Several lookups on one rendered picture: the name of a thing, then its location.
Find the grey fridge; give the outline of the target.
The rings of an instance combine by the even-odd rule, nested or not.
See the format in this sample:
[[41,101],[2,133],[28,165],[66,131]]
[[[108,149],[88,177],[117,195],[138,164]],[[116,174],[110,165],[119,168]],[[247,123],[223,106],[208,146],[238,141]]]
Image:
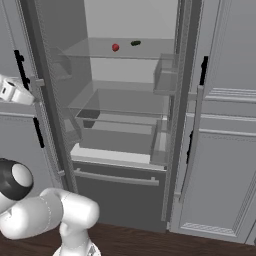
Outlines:
[[[173,39],[173,54],[176,54],[175,44],[179,38],[179,13],[182,7],[181,0],[84,0],[87,38],[132,38],[133,41],[139,38]],[[37,76],[30,43],[29,50]],[[86,58],[90,60],[91,81],[139,82],[154,85],[154,71],[159,59]],[[161,116],[168,122],[168,154],[174,95],[167,97],[168,114]],[[158,170],[163,171],[165,176],[167,171],[167,165],[151,164],[150,155],[84,148],[80,146],[80,142],[72,149],[71,158],[75,162]]]

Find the glass fridge shelf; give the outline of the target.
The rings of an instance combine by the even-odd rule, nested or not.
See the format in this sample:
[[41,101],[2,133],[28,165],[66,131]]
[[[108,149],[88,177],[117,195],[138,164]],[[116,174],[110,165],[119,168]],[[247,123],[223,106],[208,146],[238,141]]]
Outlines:
[[[132,38],[86,38],[63,53],[69,57],[111,58],[111,59],[149,59],[157,60],[161,54],[174,53],[173,39],[139,38],[141,44],[132,46]],[[112,45],[120,46],[117,52]]]
[[70,103],[71,109],[83,108],[113,112],[168,114],[169,98],[153,92],[152,83],[99,81],[89,82]]

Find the grey fridge right door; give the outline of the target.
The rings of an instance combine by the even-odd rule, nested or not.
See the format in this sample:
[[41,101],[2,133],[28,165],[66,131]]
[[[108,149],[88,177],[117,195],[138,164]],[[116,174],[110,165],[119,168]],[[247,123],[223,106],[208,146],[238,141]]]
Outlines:
[[172,215],[191,69],[203,0],[181,0],[181,2],[183,7],[179,13],[181,17],[178,24],[179,38],[175,44],[175,53],[179,60],[178,78],[172,103],[169,152],[161,213],[164,229],[167,229],[167,222]]

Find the dark grey freezer drawer front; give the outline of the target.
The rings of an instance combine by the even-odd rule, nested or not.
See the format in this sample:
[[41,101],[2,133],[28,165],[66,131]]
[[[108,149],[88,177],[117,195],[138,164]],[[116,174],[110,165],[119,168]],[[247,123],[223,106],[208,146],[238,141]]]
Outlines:
[[99,222],[147,231],[164,232],[161,221],[165,173],[128,166],[74,162],[74,171],[160,181],[159,186],[142,186],[93,180],[75,175],[80,195],[100,206]]

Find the grey fridge left door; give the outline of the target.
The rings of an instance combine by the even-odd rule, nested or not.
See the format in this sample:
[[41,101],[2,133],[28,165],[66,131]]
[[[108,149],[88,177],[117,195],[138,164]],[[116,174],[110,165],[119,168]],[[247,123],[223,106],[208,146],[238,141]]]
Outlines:
[[44,107],[58,157],[63,187],[79,194],[71,151],[79,142],[69,142],[66,136],[63,109],[68,108],[76,120],[78,109],[70,103],[91,82],[90,60],[69,57],[72,77],[58,80],[50,49],[62,52],[87,38],[84,0],[18,0],[28,32],[37,77],[44,81],[41,88]]

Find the grey fridge door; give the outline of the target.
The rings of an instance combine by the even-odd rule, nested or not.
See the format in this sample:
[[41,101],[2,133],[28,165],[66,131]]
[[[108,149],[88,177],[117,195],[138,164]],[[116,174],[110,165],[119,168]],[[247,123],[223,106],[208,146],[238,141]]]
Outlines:
[[90,60],[69,57],[72,77],[58,80],[50,49],[62,52],[87,38],[84,0],[18,0],[28,32],[37,77],[44,81],[41,88],[44,107],[58,157],[63,187],[79,194],[71,151],[79,142],[69,142],[66,136],[63,109],[68,108],[76,120],[78,109],[70,103],[91,82]]
[[181,0],[181,2],[183,7],[179,13],[181,17],[178,24],[179,38],[175,44],[175,53],[179,60],[178,78],[172,103],[169,152],[161,213],[164,229],[167,229],[167,222],[172,215],[191,69],[203,0]]

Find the clear fridge crisper drawer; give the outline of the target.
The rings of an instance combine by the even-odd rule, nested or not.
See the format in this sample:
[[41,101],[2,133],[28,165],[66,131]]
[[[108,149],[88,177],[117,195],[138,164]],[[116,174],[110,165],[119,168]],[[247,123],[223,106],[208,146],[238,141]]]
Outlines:
[[117,113],[83,109],[76,115],[82,139],[80,146],[91,149],[150,155],[160,131],[165,131],[164,116]]

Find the grey cupboard door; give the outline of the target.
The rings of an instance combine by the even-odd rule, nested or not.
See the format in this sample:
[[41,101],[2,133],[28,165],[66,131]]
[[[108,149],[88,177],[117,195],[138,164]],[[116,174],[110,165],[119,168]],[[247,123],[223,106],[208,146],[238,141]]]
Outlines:
[[256,118],[201,116],[193,170],[180,203],[193,124],[188,113],[170,231],[245,243],[256,222]]
[[61,188],[58,167],[47,140],[39,145],[33,115],[0,112],[0,157],[18,161],[29,168],[34,187],[29,196],[39,195],[46,188]]
[[202,0],[191,93],[204,57],[206,100],[256,103],[256,0]]
[[8,103],[14,103],[11,101],[11,97],[15,89],[26,90],[16,63],[15,50],[18,49],[11,31],[4,0],[0,0],[0,99]]

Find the clear fridge door bin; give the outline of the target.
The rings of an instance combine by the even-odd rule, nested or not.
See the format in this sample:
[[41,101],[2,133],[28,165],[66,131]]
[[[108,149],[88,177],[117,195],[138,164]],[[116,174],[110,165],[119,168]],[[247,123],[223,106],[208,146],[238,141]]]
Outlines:
[[154,130],[154,135],[150,150],[150,163],[159,166],[167,165],[167,140],[168,140],[168,122],[164,119],[158,119]]
[[178,81],[178,56],[161,54],[154,71],[154,89],[156,94],[172,96],[176,92]]
[[82,138],[81,129],[68,108],[63,109],[66,136],[69,142],[79,142]]
[[58,47],[50,49],[53,68],[58,80],[72,77],[72,67],[70,59]]

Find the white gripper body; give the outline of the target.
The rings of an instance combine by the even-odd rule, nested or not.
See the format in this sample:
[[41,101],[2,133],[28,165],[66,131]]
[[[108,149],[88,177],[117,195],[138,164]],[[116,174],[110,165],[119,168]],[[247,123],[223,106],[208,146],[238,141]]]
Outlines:
[[27,90],[22,91],[15,89],[11,97],[11,101],[23,105],[32,105],[34,102],[34,96]]

